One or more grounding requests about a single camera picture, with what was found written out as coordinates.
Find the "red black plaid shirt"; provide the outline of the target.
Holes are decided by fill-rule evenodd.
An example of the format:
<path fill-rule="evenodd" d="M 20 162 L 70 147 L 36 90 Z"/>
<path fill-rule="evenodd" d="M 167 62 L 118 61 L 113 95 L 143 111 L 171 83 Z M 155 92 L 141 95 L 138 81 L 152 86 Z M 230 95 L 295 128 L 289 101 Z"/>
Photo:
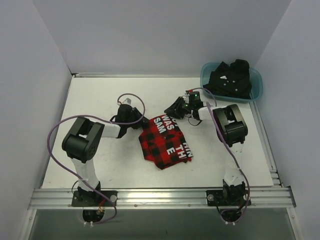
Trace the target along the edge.
<path fill-rule="evenodd" d="M 190 162 L 193 153 L 177 121 L 166 115 L 150 119 L 138 137 L 143 157 L 161 170 Z"/>

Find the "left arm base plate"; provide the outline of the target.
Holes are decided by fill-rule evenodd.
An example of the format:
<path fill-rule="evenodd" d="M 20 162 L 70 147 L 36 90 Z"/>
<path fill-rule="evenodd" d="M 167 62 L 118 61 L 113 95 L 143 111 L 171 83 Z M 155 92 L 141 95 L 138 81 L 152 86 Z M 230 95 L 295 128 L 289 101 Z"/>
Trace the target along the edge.
<path fill-rule="evenodd" d="M 118 192 L 115 190 L 102 190 L 101 193 L 108 197 L 111 202 L 107 201 L 101 195 L 94 191 L 79 191 L 73 193 L 72 207 L 111 207 L 117 204 Z"/>

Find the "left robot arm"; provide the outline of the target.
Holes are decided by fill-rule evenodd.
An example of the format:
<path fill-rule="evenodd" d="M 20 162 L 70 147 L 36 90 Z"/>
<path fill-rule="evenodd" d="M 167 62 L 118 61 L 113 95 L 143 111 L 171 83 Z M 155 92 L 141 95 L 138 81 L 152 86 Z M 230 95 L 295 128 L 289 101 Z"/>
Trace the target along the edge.
<path fill-rule="evenodd" d="M 74 164 L 78 179 L 78 194 L 90 206 L 101 201 L 101 183 L 96 176 L 94 156 L 101 138 L 122 138 L 129 128 L 144 127 L 148 119 L 130 104 L 121 104 L 109 123 L 94 122 L 79 116 L 62 141 L 62 150 Z"/>

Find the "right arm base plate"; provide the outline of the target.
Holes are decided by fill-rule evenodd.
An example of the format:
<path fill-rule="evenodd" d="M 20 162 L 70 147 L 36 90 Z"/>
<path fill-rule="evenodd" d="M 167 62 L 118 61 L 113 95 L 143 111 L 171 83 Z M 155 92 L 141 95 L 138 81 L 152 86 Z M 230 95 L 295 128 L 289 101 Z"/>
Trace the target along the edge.
<path fill-rule="evenodd" d="M 227 192 L 226 190 L 207 190 L 207 205 L 208 206 L 235 206 L 242 207 L 246 204 L 248 191 L 231 191 Z"/>

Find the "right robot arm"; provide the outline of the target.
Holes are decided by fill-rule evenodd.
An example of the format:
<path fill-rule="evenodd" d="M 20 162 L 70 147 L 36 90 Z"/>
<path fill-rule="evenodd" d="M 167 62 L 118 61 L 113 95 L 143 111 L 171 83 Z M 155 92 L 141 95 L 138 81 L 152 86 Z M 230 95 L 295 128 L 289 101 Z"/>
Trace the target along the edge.
<path fill-rule="evenodd" d="M 245 200 L 248 192 L 242 174 L 242 151 L 248 127 L 238 105 L 211 105 L 201 100 L 198 91 L 187 91 L 186 96 L 179 96 L 164 113 L 175 119 L 189 116 L 199 122 L 213 121 L 218 139 L 230 153 L 224 165 L 222 200 L 228 205 Z"/>

